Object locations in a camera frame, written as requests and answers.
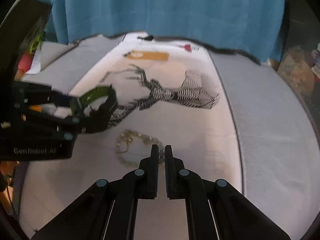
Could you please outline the green black smart watch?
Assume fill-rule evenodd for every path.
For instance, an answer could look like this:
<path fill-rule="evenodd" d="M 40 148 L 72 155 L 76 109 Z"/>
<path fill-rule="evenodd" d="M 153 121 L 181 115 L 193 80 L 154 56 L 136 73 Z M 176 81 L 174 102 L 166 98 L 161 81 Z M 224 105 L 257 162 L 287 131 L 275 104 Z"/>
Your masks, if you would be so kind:
<path fill-rule="evenodd" d="M 105 98 L 105 101 L 97 109 L 92 109 L 90 104 L 101 98 Z M 112 86 L 95 87 L 83 96 L 72 98 L 70 101 L 72 116 L 79 120 L 80 133 L 87 134 L 106 130 L 117 106 L 116 91 Z"/>

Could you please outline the red flower pot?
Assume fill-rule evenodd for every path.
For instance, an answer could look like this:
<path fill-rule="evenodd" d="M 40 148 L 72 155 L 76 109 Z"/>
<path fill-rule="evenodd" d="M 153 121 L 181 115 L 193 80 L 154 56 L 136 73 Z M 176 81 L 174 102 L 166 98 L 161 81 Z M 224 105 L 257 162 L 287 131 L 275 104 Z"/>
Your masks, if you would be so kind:
<path fill-rule="evenodd" d="M 17 75 L 19 77 L 23 76 L 30 68 L 31 68 L 31 64 L 33 62 L 33 58 L 34 55 L 30 54 L 28 52 L 25 52 L 19 63 L 18 63 L 18 71 L 17 71 Z"/>

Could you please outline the green potted plant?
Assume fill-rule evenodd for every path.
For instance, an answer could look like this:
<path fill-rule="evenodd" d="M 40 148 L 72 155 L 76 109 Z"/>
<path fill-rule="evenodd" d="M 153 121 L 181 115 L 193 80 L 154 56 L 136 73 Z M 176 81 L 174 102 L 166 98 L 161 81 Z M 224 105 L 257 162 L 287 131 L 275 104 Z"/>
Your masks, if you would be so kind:
<path fill-rule="evenodd" d="M 26 52 L 34 55 L 37 48 L 41 47 L 41 43 L 46 39 L 46 31 L 41 31 L 28 45 Z"/>

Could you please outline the grey felt table cloth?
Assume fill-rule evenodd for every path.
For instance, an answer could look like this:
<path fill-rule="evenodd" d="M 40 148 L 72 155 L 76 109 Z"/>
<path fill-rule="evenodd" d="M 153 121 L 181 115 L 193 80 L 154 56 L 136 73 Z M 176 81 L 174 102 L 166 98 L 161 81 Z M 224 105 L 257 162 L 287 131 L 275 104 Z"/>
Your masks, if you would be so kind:
<path fill-rule="evenodd" d="M 209 52 L 233 116 L 242 192 L 292 239 L 319 213 L 319 144 L 289 86 L 269 66 Z"/>

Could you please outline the white printed table runner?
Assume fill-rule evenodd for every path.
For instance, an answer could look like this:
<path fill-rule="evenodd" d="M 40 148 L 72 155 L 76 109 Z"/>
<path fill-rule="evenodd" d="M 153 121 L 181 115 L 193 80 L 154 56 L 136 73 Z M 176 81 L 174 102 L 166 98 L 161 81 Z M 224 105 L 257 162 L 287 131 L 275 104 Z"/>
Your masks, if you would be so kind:
<path fill-rule="evenodd" d="M 202 178 L 223 178 L 242 190 L 240 152 L 233 116 L 207 50 L 184 42 L 144 42 L 129 34 L 114 46 L 102 36 L 80 45 L 24 81 L 51 85 L 81 96 L 97 85 L 112 85 L 120 104 L 151 96 L 149 81 L 161 91 L 188 93 L 187 104 L 159 100 L 135 108 L 119 124 L 78 136 L 69 160 L 29 164 L 21 194 L 19 223 L 32 237 L 95 181 L 120 179 L 150 154 L 151 137 L 171 145 L 187 169 Z"/>

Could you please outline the blue curtain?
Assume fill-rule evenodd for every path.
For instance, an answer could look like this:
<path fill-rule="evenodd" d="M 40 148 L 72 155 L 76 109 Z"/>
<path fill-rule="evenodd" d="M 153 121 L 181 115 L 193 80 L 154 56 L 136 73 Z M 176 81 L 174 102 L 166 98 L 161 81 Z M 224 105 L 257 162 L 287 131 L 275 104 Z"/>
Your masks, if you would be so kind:
<path fill-rule="evenodd" d="M 47 37 L 72 43 L 145 31 L 280 60 L 285 0 L 41 0 L 52 5 Z"/>

